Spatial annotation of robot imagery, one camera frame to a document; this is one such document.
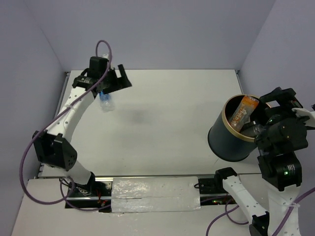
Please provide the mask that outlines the blue label water bottle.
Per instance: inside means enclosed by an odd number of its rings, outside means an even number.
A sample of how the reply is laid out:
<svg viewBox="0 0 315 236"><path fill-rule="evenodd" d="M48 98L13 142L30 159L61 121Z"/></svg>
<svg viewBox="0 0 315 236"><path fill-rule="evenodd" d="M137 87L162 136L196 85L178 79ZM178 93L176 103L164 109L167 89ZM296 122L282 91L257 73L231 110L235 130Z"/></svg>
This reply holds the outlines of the blue label water bottle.
<svg viewBox="0 0 315 236"><path fill-rule="evenodd" d="M111 94L105 94L102 91L99 93L99 105L103 112L110 112L115 110L115 105Z"/></svg>

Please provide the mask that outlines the orange drink bottle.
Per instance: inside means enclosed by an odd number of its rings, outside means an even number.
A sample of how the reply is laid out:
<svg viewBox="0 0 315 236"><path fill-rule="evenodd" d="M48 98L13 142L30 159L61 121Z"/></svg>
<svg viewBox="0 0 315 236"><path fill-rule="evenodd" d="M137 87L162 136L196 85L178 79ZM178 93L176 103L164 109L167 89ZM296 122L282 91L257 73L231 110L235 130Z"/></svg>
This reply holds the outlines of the orange drink bottle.
<svg viewBox="0 0 315 236"><path fill-rule="evenodd" d="M250 115L256 109L259 104L259 100L252 97L245 95L240 104L238 105L237 109L229 119L229 124L231 127L239 132L244 124L248 121Z"/></svg>

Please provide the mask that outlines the clear crushed plastic bottle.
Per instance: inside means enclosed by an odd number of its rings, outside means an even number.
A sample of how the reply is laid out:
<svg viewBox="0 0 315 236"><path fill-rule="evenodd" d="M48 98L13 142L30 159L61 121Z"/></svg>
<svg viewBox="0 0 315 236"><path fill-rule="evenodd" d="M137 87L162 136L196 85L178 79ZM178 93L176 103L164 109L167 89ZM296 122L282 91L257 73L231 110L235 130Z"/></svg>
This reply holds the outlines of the clear crushed plastic bottle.
<svg viewBox="0 0 315 236"><path fill-rule="evenodd" d="M264 126L256 121L246 123L240 133L244 136L255 138L264 130Z"/></svg>

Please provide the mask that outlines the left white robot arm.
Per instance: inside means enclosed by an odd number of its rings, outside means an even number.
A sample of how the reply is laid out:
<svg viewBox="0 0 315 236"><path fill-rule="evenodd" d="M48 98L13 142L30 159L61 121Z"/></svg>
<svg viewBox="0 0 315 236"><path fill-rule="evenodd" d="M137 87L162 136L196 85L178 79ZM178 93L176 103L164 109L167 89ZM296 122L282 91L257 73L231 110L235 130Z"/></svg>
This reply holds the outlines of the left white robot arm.
<svg viewBox="0 0 315 236"><path fill-rule="evenodd" d="M73 179L76 190L85 196L92 195L100 183L95 180L93 172L77 160L78 153L71 145L72 135L100 92L109 94L132 86L122 64L118 65L118 70L120 75L111 68L107 58L91 57L89 67L73 80L70 95L58 118L33 135L39 162L65 171Z"/></svg>

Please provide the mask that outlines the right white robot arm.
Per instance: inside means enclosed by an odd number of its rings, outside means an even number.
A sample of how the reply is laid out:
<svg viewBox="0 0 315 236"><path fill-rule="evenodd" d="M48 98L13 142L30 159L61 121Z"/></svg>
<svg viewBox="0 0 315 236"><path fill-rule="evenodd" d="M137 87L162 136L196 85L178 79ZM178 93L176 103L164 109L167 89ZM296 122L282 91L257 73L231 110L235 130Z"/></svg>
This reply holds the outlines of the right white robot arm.
<svg viewBox="0 0 315 236"><path fill-rule="evenodd" d="M235 200L249 222L252 236L298 236L298 204L302 166L295 155L307 148L307 132L315 127L315 114L303 108L293 89L275 88L259 98L251 120L263 126L254 138L237 132L228 122L241 102L237 95L227 101L221 115L208 133L211 150L221 159L238 162L251 149L242 142L253 143L259 150L258 165L268 192L268 209L263 208L243 186L231 168L215 172L214 187Z"/></svg>

